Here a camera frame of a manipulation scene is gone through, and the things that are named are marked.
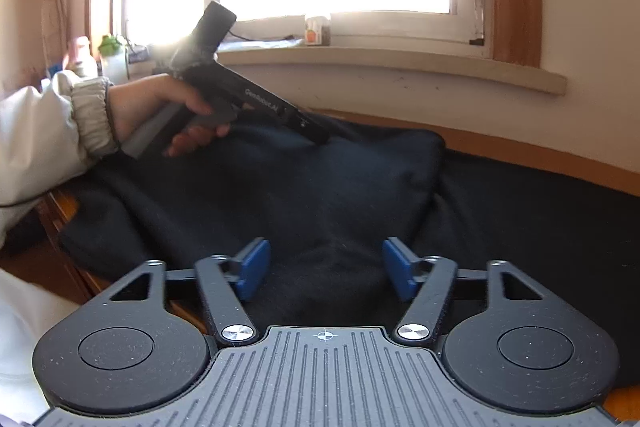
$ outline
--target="crosshair marking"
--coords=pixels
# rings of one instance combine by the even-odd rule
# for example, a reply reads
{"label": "crosshair marking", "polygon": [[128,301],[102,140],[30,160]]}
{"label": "crosshair marking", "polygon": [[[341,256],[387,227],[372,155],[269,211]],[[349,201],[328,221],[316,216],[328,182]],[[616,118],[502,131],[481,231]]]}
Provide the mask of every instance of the crosshair marking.
{"label": "crosshair marking", "polygon": [[321,341],[330,341],[332,338],[337,337],[338,335],[334,335],[331,331],[320,331],[320,333],[318,333],[316,335],[316,337],[318,337]]}

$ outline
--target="round black disc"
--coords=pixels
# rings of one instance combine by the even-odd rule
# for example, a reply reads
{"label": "round black disc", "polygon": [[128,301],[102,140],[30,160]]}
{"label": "round black disc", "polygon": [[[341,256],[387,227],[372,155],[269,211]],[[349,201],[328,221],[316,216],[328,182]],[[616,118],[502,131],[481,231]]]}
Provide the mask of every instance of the round black disc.
{"label": "round black disc", "polygon": [[603,399],[618,369],[615,344],[576,310],[545,302],[494,305],[453,328],[442,360],[456,382],[482,401],[526,413]]}
{"label": "round black disc", "polygon": [[202,334],[145,301],[85,305],[33,355],[50,403],[93,415],[151,409],[187,390],[209,362]]}
{"label": "round black disc", "polygon": [[153,339],[134,328],[95,331],[82,341],[78,352],[96,369],[126,369],[144,362],[154,349]]}
{"label": "round black disc", "polygon": [[556,330],[528,326],[507,331],[498,349],[510,362],[526,369],[553,369],[567,362],[574,352],[571,341]]}

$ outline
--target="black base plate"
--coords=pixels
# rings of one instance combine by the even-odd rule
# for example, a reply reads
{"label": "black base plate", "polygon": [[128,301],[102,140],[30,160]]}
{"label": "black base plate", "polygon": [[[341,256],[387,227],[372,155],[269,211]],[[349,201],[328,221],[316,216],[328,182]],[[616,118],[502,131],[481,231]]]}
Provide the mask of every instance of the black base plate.
{"label": "black base plate", "polygon": [[53,409],[37,427],[440,426],[603,427],[601,409],[527,417],[494,409],[452,382],[433,351],[380,328],[272,327],[218,352],[202,381],[155,410],[82,417]]}

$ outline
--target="black cloth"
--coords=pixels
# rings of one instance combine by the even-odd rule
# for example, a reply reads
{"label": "black cloth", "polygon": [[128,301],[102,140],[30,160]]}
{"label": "black cloth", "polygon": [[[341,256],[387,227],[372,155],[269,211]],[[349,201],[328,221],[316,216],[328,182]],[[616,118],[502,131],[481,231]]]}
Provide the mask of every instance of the black cloth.
{"label": "black cloth", "polygon": [[47,240],[38,213],[30,210],[18,223],[6,234],[4,245],[0,248],[0,258],[3,255],[19,255],[28,248]]}
{"label": "black cloth", "polygon": [[[639,198],[451,152],[429,131],[324,122],[325,146],[247,112],[193,155],[114,155],[73,183],[81,205],[63,245],[114,280],[146,259],[191,267],[266,237],[271,269],[245,306],[261,330],[392,328],[406,305],[382,266],[389,236],[466,268],[506,259],[609,331],[619,385],[640,381]],[[446,327],[472,308],[455,307]]]}

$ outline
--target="plastic bottle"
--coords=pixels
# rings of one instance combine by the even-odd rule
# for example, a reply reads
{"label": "plastic bottle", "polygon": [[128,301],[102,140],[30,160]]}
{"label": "plastic bottle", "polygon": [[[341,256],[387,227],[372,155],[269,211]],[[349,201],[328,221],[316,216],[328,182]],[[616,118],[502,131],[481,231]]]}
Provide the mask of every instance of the plastic bottle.
{"label": "plastic bottle", "polygon": [[307,46],[331,45],[331,14],[309,13],[305,15],[305,44]]}
{"label": "plastic bottle", "polygon": [[78,37],[69,41],[68,56],[65,69],[73,71],[80,78],[98,77],[98,63],[91,56],[87,37]]}
{"label": "plastic bottle", "polygon": [[103,35],[98,46],[102,76],[107,77],[113,84],[125,84],[129,81],[127,70],[127,52],[117,37]]}

